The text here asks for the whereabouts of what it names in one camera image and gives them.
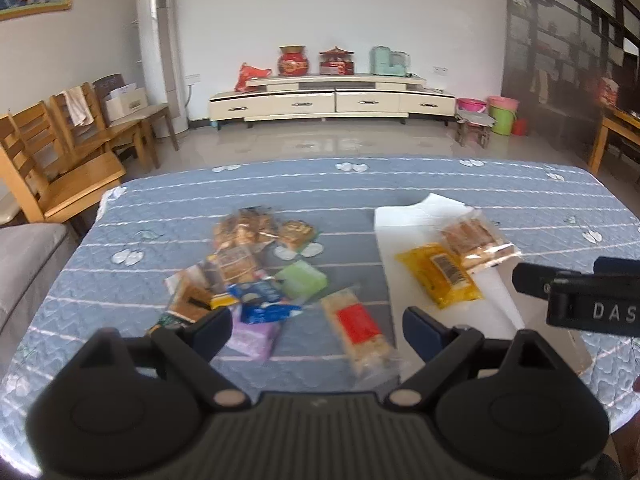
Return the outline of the purple snack packet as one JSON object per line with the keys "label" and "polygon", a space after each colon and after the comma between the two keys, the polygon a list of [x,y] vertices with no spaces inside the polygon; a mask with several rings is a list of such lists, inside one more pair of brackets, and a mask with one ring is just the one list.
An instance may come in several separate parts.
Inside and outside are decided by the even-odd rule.
{"label": "purple snack packet", "polygon": [[280,334],[279,323],[246,324],[241,321],[241,311],[231,311],[232,332],[226,347],[254,361],[264,362],[271,356]]}

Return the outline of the red label noodle packet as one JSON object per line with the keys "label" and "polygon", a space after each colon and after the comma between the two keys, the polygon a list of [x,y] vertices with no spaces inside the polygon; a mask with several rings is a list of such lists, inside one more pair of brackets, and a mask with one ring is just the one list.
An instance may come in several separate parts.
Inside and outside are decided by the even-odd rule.
{"label": "red label noodle packet", "polygon": [[397,372],[399,362],[395,348],[350,288],[323,297],[320,306],[340,338],[358,379],[385,382],[387,376]]}

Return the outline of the green snack packet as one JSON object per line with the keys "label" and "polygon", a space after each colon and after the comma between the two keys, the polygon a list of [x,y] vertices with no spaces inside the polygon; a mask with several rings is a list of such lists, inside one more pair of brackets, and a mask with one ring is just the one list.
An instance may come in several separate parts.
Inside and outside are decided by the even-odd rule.
{"label": "green snack packet", "polygon": [[302,260],[289,264],[274,278],[285,296],[296,304],[304,304],[328,286],[326,274]]}

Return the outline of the clear bag of brown cookies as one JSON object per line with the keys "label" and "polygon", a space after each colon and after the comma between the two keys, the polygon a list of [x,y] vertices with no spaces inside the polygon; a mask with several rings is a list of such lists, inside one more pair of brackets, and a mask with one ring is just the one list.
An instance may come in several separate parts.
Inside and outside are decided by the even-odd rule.
{"label": "clear bag of brown cookies", "polygon": [[271,211],[264,207],[240,208],[222,218],[213,229],[216,250],[246,246],[262,248],[278,239]]}

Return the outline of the small golden cracker packet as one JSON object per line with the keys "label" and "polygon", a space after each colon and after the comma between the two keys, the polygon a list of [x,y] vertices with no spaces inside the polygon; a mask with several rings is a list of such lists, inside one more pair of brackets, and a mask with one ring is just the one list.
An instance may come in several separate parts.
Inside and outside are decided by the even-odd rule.
{"label": "small golden cracker packet", "polygon": [[301,252],[317,238],[317,234],[313,226],[302,220],[288,220],[278,227],[279,243],[292,252]]}

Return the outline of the blue snack packet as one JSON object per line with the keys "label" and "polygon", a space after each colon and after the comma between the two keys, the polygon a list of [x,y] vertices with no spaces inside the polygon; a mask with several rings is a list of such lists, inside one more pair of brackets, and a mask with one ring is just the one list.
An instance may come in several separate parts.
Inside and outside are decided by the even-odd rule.
{"label": "blue snack packet", "polygon": [[240,319],[245,324],[277,323],[303,313],[270,281],[231,284],[228,293],[239,301]]}

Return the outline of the brown wafer packet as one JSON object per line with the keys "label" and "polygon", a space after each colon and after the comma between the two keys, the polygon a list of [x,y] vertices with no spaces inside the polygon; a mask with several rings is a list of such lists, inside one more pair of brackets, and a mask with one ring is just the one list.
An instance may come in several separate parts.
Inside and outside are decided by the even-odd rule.
{"label": "brown wafer packet", "polygon": [[260,267],[254,250],[240,245],[221,248],[207,257],[225,285],[256,282],[260,279]]}

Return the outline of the small red bucket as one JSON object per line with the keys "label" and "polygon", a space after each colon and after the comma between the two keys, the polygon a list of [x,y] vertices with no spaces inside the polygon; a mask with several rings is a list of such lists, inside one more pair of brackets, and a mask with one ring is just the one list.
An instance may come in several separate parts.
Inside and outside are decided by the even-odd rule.
{"label": "small red bucket", "polygon": [[525,118],[518,118],[512,126],[514,136],[525,136],[528,129],[528,121]]}

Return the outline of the green bucket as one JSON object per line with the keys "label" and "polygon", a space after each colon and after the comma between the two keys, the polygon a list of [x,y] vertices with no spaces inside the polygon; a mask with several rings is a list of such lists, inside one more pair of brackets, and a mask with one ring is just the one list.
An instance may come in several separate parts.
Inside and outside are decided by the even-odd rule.
{"label": "green bucket", "polygon": [[492,126],[494,133],[500,134],[500,136],[510,136],[516,119],[514,110],[491,105],[489,107],[489,116],[495,121]]}

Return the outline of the small wooden stool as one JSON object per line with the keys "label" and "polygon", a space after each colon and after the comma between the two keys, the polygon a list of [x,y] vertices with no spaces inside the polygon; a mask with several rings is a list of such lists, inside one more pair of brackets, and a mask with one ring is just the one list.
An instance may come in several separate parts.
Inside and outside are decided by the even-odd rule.
{"label": "small wooden stool", "polygon": [[486,113],[459,110],[456,114],[456,123],[456,141],[461,146],[465,146],[469,138],[475,138],[481,148],[487,148],[496,120]]}

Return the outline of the grey sofa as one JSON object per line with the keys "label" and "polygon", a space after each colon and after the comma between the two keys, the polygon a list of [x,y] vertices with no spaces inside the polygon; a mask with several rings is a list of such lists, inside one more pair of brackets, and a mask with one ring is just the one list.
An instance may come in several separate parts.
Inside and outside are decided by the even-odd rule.
{"label": "grey sofa", "polygon": [[64,224],[1,229],[1,344],[18,344],[77,248]]}

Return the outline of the pink basin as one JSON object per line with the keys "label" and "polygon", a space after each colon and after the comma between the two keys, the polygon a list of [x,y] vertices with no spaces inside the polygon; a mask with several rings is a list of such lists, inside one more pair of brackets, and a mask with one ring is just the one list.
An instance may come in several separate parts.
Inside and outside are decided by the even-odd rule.
{"label": "pink basin", "polygon": [[457,111],[469,113],[485,113],[487,104],[485,101],[471,98],[457,99]]}

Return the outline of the wooden chair with box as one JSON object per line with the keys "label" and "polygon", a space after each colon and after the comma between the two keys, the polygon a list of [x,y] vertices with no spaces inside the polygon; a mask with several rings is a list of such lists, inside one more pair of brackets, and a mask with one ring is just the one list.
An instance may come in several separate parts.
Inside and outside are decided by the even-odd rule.
{"label": "wooden chair with box", "polygon": [[103,76],[93,81],[92,85],[108,126],[113,131],[134,128],[134,149],[146,172],[151,170],[151,165],[155,168],[160,166],[154,133],[157,122],[162,120],[165,123],[171,144],[178,151],[178,140],[167,103],[151,104],[145,88],[126,84],[122,74]]}

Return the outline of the dark wooden shelf divider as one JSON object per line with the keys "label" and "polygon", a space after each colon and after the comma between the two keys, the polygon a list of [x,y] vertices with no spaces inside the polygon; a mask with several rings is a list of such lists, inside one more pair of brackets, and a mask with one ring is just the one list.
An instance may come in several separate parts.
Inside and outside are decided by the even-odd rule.
{"label": "dark wooden shelf divider", "polygon": [[530,133],[587,154],[606,100],[639,108],[639,8],[630,0],[506,0],[504,96]]}

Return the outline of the white standing air conditioner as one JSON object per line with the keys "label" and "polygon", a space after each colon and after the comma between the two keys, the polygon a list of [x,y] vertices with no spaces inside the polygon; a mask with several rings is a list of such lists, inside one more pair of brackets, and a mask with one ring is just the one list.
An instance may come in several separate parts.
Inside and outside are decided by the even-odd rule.
{"label": "white standing air conditioner", "polygon": [[166,104],[175,133],[188,128],[186,84],[178,43],[175,0],[137,0],[144,88],[153,105]]}

